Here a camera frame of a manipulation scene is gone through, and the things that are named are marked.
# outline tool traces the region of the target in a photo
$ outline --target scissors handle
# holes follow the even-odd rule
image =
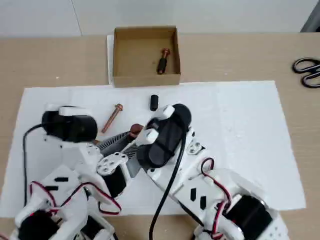
[[[301,78],[301,84],[303,86],[305,86],[306,88],[309,88],[309,89],[320,88],[320,83],[319,84],[310,83],[310,79],[314,79],[314,78],[319,77],[319,76],[320,76],[320,71],[317,71],[317,72],[315,72],[313,74],[304,76],[303,78]]]
[[[303,62],[309,62],[309,63],[313,63],[312,66],[308,66],[305,68],[298,68],[298,65],[300,63]],[[317,71],[317,69],[320,69],[320,60],[311,58],[311,57],[303,57],[298,59],[297,61],[295,61],[292,64],[292,70],[296,73],[296,74],[304,74],[304,73],[314,73]]]

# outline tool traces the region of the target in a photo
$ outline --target cardboard box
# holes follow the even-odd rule
[[[157,67],[162,49],[170,49],[165,74]],[[178,85],[178,31],[175,26],[118,27],[114,30],[113,82],[115,87]]]

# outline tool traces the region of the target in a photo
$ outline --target white paper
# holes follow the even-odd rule
[[[46,103],[88,108],[99,129],[114,105],[121,103],[124,110],[106,135],[98,136],[104,139],[127,131],[134,123],[145,124],[152,115],[149,110],[152,94],[159,95],[160,106],[175,103],[188,106],[196,136],[212,152],[218,167],[230,167],[262,186],[271,207],[278,210],[305,208],[304,191],[275,83],[243,81],[139,88],[27,88],[13,135],[0,199],[0,216],[14,217],[23,206],[22,136],[40,122]],[[40,180],[61,163],[61,150],[46,145],[42,134],[43,130],[36,130],[28,137],[29,181]],[[141,171],[118,199],[122,214],[154,214],[162,194]],[[168,199],[161,213],[183,212],[178,204]]]

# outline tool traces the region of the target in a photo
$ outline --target copper screw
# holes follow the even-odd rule
[[[112,124],[112,122],[115,120],[118,113],[121,112],[123,109],[124,109],[124,106],[122,106],[122,104],[118,103],[117,105],[115,105],[115,110],[113,111],[112,115],[109,117],[108,121],[104,125],[101,132],[105,133],[107,131],[107,129]]]
[[[164,48],[162,49],[162,59],[167,59],[167,57],[170,55],[170,49],[169,48]],[[159,70],[158,74],[163,74],[165,71],[164,70]]]
[[[169,48],[164,48],[162,49],[162,58],[166,59],[170,55],[170,49]]]

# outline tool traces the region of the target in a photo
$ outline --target wooden table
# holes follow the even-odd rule
[[[320,91],[300,85],[291,64],[320,57],[319,33],[179,36],[183,81],[275,80],[299,167],[307,209],[282,213],[291,240],[317,239],[320,216]],[[0,186],[24,87],[108,83],[106,37],[0,39]],[[120,240],[146,240],[152,216],[109,217]],[[188,216],[162,216],[156,240],[187,240]],[[0,232],[13,230],[0,219]]]

